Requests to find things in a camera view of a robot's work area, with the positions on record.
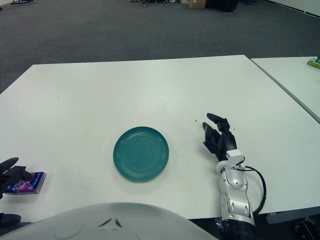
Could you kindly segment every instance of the teal plate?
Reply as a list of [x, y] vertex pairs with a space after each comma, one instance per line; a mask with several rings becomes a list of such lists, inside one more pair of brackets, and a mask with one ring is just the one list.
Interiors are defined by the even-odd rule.
[[113, 149], [113, 162], [125, 178], [143, 182], [158, 176], [169, 158], [166, 139], [157, 130], [139, 126], [126, 131]]

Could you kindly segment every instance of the black furniture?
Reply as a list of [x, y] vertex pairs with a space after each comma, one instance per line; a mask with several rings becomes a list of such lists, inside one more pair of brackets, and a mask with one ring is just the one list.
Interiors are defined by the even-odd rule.
[[30, 2], [35, 3], [36, 0], [18, 0], [18, 1], [13, 0], [11, 5], [15, 5], [15, 4], [26, 4], [27, 5]]
[[237, 8], [239, 0], [206, 0], [205, 8], [220, 9], [223, 12], [232, 12]]

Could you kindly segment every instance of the gray carpet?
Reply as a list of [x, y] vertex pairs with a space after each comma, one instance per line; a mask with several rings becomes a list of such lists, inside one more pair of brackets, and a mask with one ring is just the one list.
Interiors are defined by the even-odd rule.
[[320, 19], [259, 0], [235, 12], [127, 0], [37, 0], [0, 11], [0, 93], [33, 64], [319, 54]]

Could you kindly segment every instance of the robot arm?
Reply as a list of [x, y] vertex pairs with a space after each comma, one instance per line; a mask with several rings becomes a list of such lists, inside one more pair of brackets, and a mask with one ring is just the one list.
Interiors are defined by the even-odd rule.
[[[218, 130], [221, 132], [220, 134], [205, 122], [202, 124], [205, 130], [203, 144], [219, 160], [216, 172], [220, 175], [220, 205], [225, 239], [253, 240], [256, 238], [254, 215], [259, 213], [266, 200], [265, 181], [254, 168], [241, 166], [245, 157], [237, 149], [236, 140], [230, 132], [228, 120], [211, 113], [208, 113], [207, 117], [217, 124]], [[256, 171], [261, 177], [264, 192], [260, 207], [254, 212], [247, 196], [248, 181], [244, 175], [245, 171], [252, 170]]]

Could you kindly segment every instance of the cardboard box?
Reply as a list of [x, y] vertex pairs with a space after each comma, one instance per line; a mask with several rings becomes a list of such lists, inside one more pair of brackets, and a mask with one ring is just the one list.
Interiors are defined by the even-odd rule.
[[191, 9], [204, 9], [207, 0], [188, 0], [188, 6]]

